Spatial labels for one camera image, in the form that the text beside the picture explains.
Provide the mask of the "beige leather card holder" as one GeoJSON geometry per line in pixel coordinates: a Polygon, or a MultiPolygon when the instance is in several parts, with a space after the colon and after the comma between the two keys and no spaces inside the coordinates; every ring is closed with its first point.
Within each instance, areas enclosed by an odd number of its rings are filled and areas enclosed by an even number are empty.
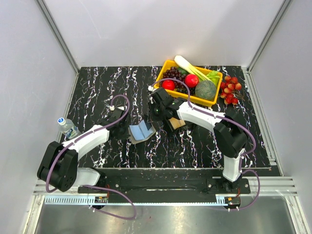
{"type": "Polygon", "coordinates": [[[156,133],[154,126],[145,120],[142,120],[138,125],[130,125],[128,129],[132,144],[147,141],[156,133]]]}

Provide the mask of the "black plastic card box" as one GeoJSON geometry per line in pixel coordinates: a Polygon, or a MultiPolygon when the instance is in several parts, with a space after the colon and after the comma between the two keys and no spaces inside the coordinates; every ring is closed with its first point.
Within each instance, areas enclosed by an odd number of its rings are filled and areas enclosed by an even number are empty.
{"type": "Polygon", "coordinates": [[[190,130],[195,127],[194,123],[191,123],[189,121],[184,121],[181,119],[171,118],[167,119],[164,122],[164,128],[168,133],[175,133],[180,130],[190,130]]]}

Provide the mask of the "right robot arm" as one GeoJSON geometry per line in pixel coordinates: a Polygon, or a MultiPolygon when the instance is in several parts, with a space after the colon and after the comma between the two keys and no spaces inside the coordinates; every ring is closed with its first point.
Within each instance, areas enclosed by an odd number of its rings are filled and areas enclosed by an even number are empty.
{"type": "Polygon", "coordinates": [[[153,121],[167,122],[171,119],[193,123],[214,133],[216,144],[224,156],[222,188],[233,193],[239,187],[238,178],[242,174],[242,158],[251,133],[234,120],[234,115],[214,112],[190,103],[189,100],[174,98],[163,88],[148,87],[150,112],[153,121]]]}

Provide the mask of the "red apple left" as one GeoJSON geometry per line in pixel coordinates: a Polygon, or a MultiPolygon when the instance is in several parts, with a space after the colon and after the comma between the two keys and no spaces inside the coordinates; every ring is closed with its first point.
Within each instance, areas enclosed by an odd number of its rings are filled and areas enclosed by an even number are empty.
{"type": "Polygon", "coordinates": [[[167,90],[174,90],[176,88],[175,83],[172,80],[165,80],[162,82],[162,88],[167,90]]]}

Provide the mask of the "red apple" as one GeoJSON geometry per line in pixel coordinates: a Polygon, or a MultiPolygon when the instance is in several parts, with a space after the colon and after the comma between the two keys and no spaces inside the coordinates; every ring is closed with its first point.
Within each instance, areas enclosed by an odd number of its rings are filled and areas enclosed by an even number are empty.
{"type": "Polygon", "coordinates": [[[195,88],[198,83],[199,83],[199,78],[194,75],[194,74],[188,74],[185,77],[184,83],[189,87],[189,88],[195,88]]]}
{"type": "Polygon", "coordinates": [[[176,88],[175,83],[172,80],[165,80],[162,82],[162,88],[167,90],[174,90],[176,88]]]}

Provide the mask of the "dark purple grape bunch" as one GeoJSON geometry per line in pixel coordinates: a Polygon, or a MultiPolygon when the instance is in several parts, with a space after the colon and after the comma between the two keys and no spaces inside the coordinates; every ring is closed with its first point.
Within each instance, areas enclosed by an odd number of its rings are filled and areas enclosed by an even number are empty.
{"type": "Polygon", "coordinates": [[[170,69],[167,69],[164,73],[163,73],[163,78],[172,78],[174,79],[174,83],[175,83],[175,89],[174,91],[179,92],[179,93],[183,93],[183,94],[188,94],[188,91],[186,89],[186,87],[181,84],[180,82],[178,82],[178,80],[180,80],[181,82],[184,83],[185,77],[187,75],[182,75],[178,70],[178,67],[171,67],[170,69]]]}

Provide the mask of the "red apple right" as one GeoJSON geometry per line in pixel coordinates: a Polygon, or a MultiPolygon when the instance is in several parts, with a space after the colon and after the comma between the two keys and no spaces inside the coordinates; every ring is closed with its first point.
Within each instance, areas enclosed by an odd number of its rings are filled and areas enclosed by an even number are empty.
{"type": "Polygon", "coordinates": [[[184,83],[189,87],[189,88],[195,88],[198,83],[199,83],[199,78],[194,75],[194,74],[188,74],[185,77],[184,83]]]}

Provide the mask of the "yellow plastic bin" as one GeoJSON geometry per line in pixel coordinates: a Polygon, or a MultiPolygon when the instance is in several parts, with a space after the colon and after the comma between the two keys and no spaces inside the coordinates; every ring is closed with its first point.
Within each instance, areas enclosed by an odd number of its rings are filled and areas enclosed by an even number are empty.
{"type": "MultiPolygon", "coordinates": [[[[195,87],[191,87],[191,96],[190,100],[191,102],[199,105],[204,105],[211,107],[216,104],[218,93],[220,91],[220,86],[223,78],[223,74],[217,70],[209,70],[201,67],[196,67],[197,70],[199,70],[201,73],[204,74],[205,77],[211,79],[216,87],[216,94],[215,97],[208,100],[204,98],[199,98],[195,95],[195,87]]],[[[183,68],[180,68],[175,61],[173,60],[166,60],[163,67],[160,70],[160,74],[158,75],[156,81],[159,81],[159,83],[154,85],[154,88],[162,87],[163,79],[164,78],[173,78],[174,81],[170,82],[170,84],[166,85],[165,87],[172,87],[172,83],[174,83],[175,88],[173,90],[166,90],[169,95],[171,95],[174,98],[184,98],[187,99],[187,90],[186,88],[177,82],[177,80],[180,80],[184,82],[186,76],[189,74],[188,71],[186,71],[183,68]]]]}

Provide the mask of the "green melon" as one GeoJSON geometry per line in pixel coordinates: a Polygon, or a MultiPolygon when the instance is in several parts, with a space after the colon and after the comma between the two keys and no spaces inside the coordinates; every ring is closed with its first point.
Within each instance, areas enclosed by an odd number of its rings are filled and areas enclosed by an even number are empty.
{"type": "Polygon", "coordinates": [[[195,87],[195,96],[201,99],[212,100],[216,95],[216,86],[209,80],[201,81],[195,87]]]}

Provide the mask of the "white green leek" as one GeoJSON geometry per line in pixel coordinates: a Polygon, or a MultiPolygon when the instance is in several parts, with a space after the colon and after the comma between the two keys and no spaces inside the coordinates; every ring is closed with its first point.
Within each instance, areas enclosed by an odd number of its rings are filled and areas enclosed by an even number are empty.
{"type": "Polygon", "coordinates": [[[175,56],[174,61],[179,67],[186,70],[188,73],[196,75],[200,81],[204,81],[204,80],[212,81],[206,75],[204,75],[201,71],[199,71],[197,68],[191,65],[184,57],[177,55],[175,56]]]}

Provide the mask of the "clear plastic water bottle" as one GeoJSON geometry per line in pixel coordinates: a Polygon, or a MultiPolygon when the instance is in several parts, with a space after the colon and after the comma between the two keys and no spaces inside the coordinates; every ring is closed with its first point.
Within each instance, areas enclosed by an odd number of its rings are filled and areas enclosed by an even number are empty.
{"type": "Polygon", "coordinates": [[[81,135],[78,127],[70,119],[63,117],[58,119],[58,130],[65,135],[68,140],[72,140],[81,135]]]}

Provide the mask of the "green lettuce leaf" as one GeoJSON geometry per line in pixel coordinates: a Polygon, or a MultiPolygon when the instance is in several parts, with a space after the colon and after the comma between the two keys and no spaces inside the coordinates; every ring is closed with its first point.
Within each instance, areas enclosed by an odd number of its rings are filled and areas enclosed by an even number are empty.
{"type": "Polygon", "coordinates": [[[215,86],[218,85],[220,76],[218,75],[218,71],[211,71],[208,75],[207,78],[209,78],[215,86]]]}

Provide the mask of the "red lychee bunch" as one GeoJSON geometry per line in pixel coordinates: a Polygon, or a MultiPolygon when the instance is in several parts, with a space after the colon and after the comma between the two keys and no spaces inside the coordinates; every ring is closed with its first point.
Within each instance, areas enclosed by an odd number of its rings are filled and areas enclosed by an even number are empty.
{"type": "Polygon", "coordinates": [[[226,76],[220,85],[220,97],[226,105],[237,105],[240,100],[244,100],[241,90],[242,85],[237,77],[226,76]]]}

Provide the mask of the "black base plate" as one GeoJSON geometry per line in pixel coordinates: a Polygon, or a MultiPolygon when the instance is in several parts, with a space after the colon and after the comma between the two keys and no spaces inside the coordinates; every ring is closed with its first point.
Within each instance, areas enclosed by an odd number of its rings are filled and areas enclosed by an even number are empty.
{"type": "Polygon", "coordinates": [[[208,203],[216,195],[249,195],[246,178],[231,183],[221,169],[101,169],[100,186],[127,195],[134,203],[208,203]]]}

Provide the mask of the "aluminium frame rail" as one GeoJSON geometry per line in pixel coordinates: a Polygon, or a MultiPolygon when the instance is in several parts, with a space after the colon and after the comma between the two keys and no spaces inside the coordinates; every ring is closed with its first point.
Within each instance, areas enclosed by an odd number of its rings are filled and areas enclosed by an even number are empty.
{"type": "Polygon", "coordinates": [[[69,50],[69,47],[67,46],[53,16],[52,13],[50,12],[46,2],[44,0],[35,0],[36,4],[38,5],[41,13],[43,14],[51,32],[53,33],[55,39],[57,40],[61,50],[63,51],[66,59],[68,60],[69,64],[71,65],[72,69],[76,74],[79,73],[80,68],[78,64],[76,63],[72,53],[69,50]]]}

